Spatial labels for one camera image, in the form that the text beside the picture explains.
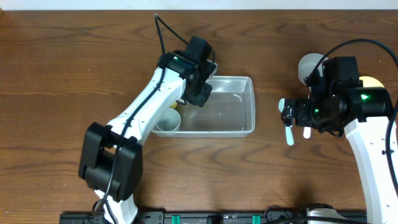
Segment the grey plastic bowl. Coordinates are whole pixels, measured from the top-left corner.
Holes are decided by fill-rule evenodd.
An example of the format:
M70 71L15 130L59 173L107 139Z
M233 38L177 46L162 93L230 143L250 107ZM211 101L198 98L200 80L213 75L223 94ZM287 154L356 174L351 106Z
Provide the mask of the grey plastic bowl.
M306 54L304 57L301 58L298 63L298 78L303 84L305 84L305 78L307 78L311 74L311 72L315 68L315 65L320 61L322 57L322 54L311 53Z

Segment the grey plastic cup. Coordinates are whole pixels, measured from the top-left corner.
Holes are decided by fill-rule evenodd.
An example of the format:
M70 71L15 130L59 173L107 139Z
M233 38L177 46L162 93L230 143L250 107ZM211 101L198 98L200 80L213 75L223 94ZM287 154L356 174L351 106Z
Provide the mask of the grey plastic cup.
M181 117L177 110L169 108L159 118L156 128L161 131L178 131Z

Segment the yellow plastic bowl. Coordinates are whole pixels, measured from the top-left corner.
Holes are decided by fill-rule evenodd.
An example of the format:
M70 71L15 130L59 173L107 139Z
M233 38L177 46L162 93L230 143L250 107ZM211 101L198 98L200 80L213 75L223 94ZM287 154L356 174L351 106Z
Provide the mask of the yellow plastic bowl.
M384 85L377 79L369 76L361 76L359 78L363 82L363 87L382 87L384 88Z

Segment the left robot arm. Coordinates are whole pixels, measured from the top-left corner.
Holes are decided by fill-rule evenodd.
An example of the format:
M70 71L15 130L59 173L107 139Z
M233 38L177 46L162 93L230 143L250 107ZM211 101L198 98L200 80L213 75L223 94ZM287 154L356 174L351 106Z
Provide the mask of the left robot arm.
M184 50L159 57L157 68L139 96L107 125L92 123L85 132L78 175L101 198L93 216L109 223L132 223L137 215L133 193L143 174L143 145L172 103L202 107L217 69L208 59L211 45L194 36Z

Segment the yellow plastic cup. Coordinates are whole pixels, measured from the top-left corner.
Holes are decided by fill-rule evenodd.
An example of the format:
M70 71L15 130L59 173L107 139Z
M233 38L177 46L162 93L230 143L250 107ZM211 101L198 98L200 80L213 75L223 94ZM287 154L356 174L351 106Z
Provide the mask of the yellow plastic cup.
M176 101L174 101L169 108L175 109L177 107L178 103Z

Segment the pale pink plastic fork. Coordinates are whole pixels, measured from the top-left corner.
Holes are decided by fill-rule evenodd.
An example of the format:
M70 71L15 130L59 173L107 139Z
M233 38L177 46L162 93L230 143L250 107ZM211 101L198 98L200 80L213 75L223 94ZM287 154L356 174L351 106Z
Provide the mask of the pale pink plastic fork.
M311 132L312 132L311 127L304 127L304 129L303 129L303 137L305 139L309 139L311 137Z

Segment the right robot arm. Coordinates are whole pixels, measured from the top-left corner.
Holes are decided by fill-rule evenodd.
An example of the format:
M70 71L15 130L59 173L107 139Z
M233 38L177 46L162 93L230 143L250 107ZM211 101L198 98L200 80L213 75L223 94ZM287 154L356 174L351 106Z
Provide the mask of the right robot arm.
M305 98L279 101L286 142L294 145L293 126L346 136L354 152L366 201L368 223L397 223L397 194L389 165L397 162L393 105L383 84L361 76L355 57L307 54L298 78L309 87Z

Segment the clear plastic container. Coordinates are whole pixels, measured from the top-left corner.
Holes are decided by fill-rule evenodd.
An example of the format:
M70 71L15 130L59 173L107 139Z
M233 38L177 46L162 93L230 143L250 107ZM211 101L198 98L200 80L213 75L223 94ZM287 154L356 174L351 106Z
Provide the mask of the clear plastic container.
M214 76L206 81L213 89L203 107L178 105L177 131L152 132L165 138L242 138L252 133L256 107L252 80L244 76Z

